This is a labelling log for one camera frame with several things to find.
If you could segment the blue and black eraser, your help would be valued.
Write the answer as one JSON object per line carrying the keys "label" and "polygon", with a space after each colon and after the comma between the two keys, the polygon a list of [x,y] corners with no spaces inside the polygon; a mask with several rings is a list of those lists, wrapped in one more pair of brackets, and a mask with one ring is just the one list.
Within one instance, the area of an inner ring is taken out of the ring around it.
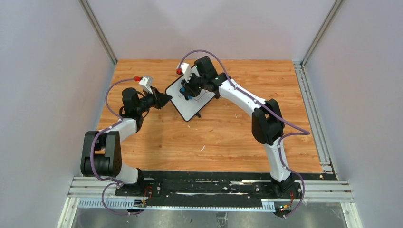
{"label": "blue and black eraser", "polygon": [[194,98],[194,95],[193,95],[192,91],[187,89],[187,88],[185,88],[185,87],[182,87],[179,90],[179,92],[180,92],[181,95],[183,95],[184,99],[187,100],[187,101],[192,100]]}

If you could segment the black framed whiteboard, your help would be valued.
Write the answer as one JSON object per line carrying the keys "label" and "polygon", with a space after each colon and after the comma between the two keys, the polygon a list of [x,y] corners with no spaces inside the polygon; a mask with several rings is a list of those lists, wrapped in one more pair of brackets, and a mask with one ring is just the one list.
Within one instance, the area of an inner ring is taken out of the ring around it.
{"label": "black framed whiteboard", "polygon": [[[217,75],[217,71],[215,70],[213,63],[208,56],[197,59],[191,67],[192,76],[205,76],[208,79],[209,76]],[[217,93],[214,92],[215,89],[212,85],[210,87],[211,91],[208,89],[202,90],[197,97],[187,101],[179,92],[182,87],[182,79],[184,78],[182,75],[180,75],[166,88],[165,93],[172,96],[171,103],[173,104],[174,108],[178,111],[183,120],[188,122],[195,117],[195,114],[200,112],[200,110],[213,99],[214,95],[217,95]]]}

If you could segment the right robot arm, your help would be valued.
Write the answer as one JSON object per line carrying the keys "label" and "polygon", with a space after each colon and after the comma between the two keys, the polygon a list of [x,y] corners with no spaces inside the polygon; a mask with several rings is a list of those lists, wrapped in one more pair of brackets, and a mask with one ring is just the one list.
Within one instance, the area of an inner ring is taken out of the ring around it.
{"label": "right robot arm", "polygon": [[180,92],[187,100],[199,95],[201,90],[215,94],[216,98],[226,98],[251,117],[251,132],[256,141],[266,151],[271,175],[271,188],[276,195],[285,192],[284,186],[290,171],[283,161],[283,143],[280,141],[284,132],[281,111],[276,100],[264,100],[246,91],[232,79],[227,72],[218,74],[212,61],[204,56],[193,66],[181,61],[176,73],[183,76]]}

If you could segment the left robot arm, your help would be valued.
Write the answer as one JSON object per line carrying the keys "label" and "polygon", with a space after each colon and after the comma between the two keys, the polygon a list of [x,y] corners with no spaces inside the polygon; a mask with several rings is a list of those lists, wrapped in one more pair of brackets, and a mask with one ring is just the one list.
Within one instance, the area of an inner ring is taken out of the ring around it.
{"label": "left robot arm", "polygon": [[162,109],[171,99],[172,96],[155,87],[144,94],[131,87],[123,90],[119,120],[106,129],[85,133],[81,173],[100,181],[113,181],[119,187],[128,185],[135,192],[141,192],[145,188],[143,172],[123,162],[121,143],[141,129],[151,108]]}

